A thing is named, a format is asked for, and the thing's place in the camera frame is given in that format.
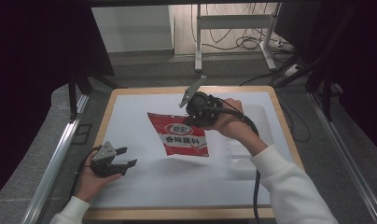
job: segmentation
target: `snack bag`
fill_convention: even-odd
[[[183,124],[183,116],[147,114],[168,156],[178,154],[209,157],[203,129]]]

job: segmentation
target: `person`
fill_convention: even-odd
[[[239,100],[226,99],[223,107],[238,109],[244,113]],[[253,156],[251,161],[261,173],[260,183],[270,192],[271,207],[277,223],[338,223],[311,178],[294,162],[285,160],[275,145],[268,147],[244,122],[232,115],[220,114],[216,123],[205,130],[219,131],[226,137],[238,140],[247,148]],[[119,175],[99,178],[90,168],[85,167],[76,196],[72,197],[60,214],[55,215],[51,223],[81,223],[90,207],[90,199],[104,185],[118,178]]]

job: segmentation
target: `hand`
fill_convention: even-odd
[[[244,113],[241,101],[229,98],[226,99],[225,102],[223,102],[224,108],[233,110],[237,109],[241,113]],[[256,156],[262,150],[267,148],[267,145],[250,129],[246,123],[230,114],[221,113],[218,116],[216,123],[213,126],[206,127],[205,130],[216,130],[226,137],[238,140],[247,148],[252,156]]]
[[[84,163],[83,170],[80,175],[80,188],[76,194],[76,197],[89,202],[98,192],[108,183],[115,181],[121,177],[121,174],[111,175],[106,178],[93,173],[90,168],[91,159],[95,156],[97,151],[93,151]]]

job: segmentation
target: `white wall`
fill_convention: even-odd
[[[95,7],[107,52],[172,49],[172,28],[168,6]]]

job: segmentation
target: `white sleeve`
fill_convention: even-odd
[[[90,204],[73,196],[61,213],[56,214],[50,224],[81,224]]]
[[[251,161],[261,174],[260,183],[270,192],[278,224],[338,223],[310,177],[286,161],[274,145]]]

